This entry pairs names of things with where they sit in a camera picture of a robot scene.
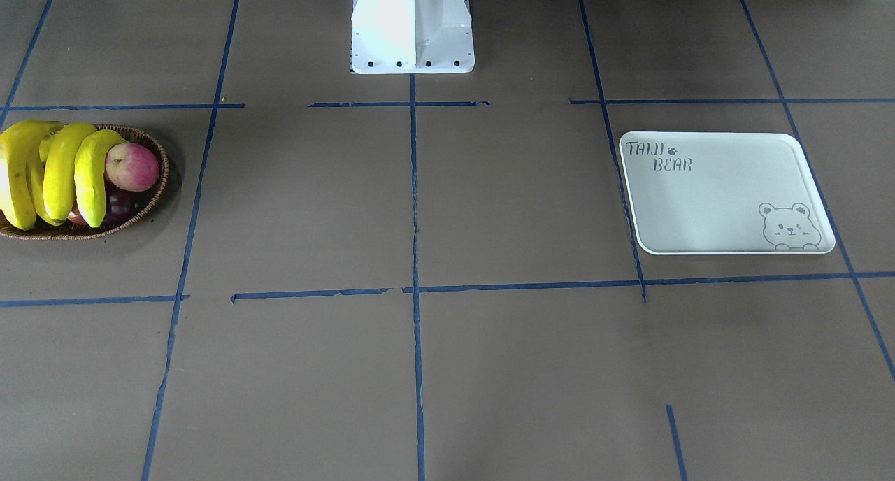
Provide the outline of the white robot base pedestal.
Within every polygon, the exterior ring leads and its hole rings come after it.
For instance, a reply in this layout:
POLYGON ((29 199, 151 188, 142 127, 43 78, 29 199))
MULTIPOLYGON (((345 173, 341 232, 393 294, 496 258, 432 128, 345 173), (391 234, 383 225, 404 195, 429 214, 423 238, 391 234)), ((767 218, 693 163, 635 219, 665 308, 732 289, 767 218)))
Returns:
POLYGON ((455 74, 476 65, 469 0, 354 0, 356 74, 455 74))

